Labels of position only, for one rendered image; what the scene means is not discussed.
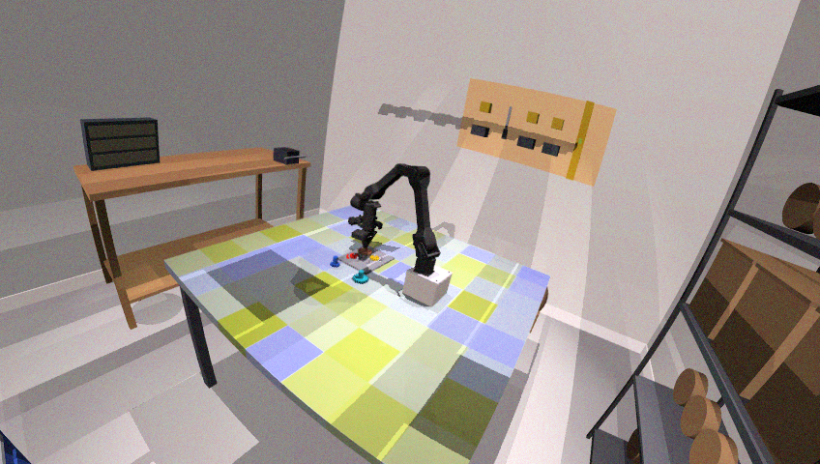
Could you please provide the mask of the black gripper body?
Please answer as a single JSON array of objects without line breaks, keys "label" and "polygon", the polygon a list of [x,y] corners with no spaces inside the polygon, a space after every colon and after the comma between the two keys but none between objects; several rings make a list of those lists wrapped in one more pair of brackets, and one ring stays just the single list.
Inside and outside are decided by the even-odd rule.
[{"label": "black gripper body", "polygon": [[359,226],[362,230],[357,229],[352,232],[352,238],[358,239],[360,241],[364,241],[368,236],[369,232],[373,232],[376,226],[380,230],[383,226],[382,222],[377,221],[377,216],[375,217],[367,217],[362,215],[362,224]]}]

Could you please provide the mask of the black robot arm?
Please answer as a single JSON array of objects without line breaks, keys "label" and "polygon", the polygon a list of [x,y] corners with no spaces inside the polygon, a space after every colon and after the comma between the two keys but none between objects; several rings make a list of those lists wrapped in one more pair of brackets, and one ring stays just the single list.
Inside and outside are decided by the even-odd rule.
[{"label": "black robot arm", "polygon": [[[435,234],[430,228],[427,187],[430,183],[430,170],[426,166],[407,165],[398,163],[377,183],[368,186],[363,194],[355,193],[351,199],[351,206],[363,211],[367,217],[375,217],[377,208],[381,207],[378,201],[385,190],[402,176],[407,177],[414,190],[417,232],[413,234],[413,246],[416,250],[415,273],[430,277],[435,273],[436,257],[441,252],[437,245]],[[369,200],[369,201],[368,201]]]}]

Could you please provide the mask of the teal gear with central post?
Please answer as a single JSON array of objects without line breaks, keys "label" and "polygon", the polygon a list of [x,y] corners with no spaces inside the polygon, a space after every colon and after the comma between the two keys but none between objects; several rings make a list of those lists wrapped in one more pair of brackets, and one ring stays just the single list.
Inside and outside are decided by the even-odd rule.
[{"label": "teal gear with central post", "polygon": [[359,273],[358,273],[358,274],[353,275],[352,279],[353,279],[354,281],[356,281],[356,282],[360,283],[360,284],[361,284],[361,283],[362,283],[362,284],[364,284],[364,283],[368,282],[368,281],[369,281],[369,277],[368,277],[367,275],[364,275],[364,272],[365,272],[364,270],[359,270]]}]

